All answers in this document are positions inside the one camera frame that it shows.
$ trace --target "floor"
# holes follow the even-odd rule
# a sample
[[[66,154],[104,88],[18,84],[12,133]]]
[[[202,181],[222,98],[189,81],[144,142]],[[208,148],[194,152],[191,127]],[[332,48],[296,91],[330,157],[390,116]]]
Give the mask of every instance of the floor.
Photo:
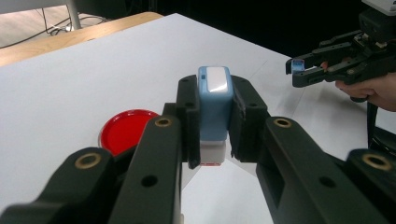
[[[106,19],[79,14],[81,26],[87,27]],[[66,6],[46,7],[28,11],[0,14],[0,48],[70,31]]]

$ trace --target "white label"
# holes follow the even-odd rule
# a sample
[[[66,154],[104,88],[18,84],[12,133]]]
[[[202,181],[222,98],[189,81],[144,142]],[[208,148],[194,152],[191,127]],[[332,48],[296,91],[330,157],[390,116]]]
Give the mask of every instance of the white label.
[[[224,67],[207,67],[207,90],[209,92],[227,92],[227,75]]]

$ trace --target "finger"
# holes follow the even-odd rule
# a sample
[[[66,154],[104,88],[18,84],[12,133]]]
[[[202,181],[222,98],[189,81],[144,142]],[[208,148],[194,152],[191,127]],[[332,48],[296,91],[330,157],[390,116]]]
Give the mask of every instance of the finger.
[[[351,97],[355,98],[366,98],[367,96],[371,96],[375,94],[375,91],[372,89],[362,89],[362,90],[341,90],[348,94]]]
[[[378,94],[371,95],[367,101],[390,112],[396,112],[396,104],[392,101],[387,101]]]
[[[328,67],[329,65],[328,65],[328,63],[327,62],[324,62],[324,63],[321,63],[320,64],[320,67],[322,67],[323,69],[327,69],[327,67]]]
[[[359,89],[375,89],[376,87],[381,85],[381,80],[380,77],[364,80],[363,82],[358,82],[355,84],[347,85],[343,81],[337,81],[335,83],[335,86],[338,89],[343,89],[343,90],[359,90]]]

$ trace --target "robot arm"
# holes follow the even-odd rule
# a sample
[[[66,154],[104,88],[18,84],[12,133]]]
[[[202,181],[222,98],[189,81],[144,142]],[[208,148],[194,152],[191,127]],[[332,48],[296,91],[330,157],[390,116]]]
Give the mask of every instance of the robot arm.
[[[362,2],[371,8],[359,15],[360,30],[322,41],[318,49],[286,62],[294,87],[323,80],[354,84],[396,71],[396,5],[393,1]],[[294,69],[296,62],[303,62],[304,69]],[[323,62],[328,62],[327,69],[320,67]]]

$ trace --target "wooden table edge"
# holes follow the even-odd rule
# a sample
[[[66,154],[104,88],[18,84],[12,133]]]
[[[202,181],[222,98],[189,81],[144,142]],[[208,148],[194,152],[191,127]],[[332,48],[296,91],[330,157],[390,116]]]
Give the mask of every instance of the wooden table edge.
[[[55,51],[57,49],[67,48],[105,35],[111,35],[136,25],[157,20],[161,17],[163,17],[163,15],[155,12],[143,12],[73,32],[24,42],[19,45],[0,49],[0,66],[20,62],[25,59]]]

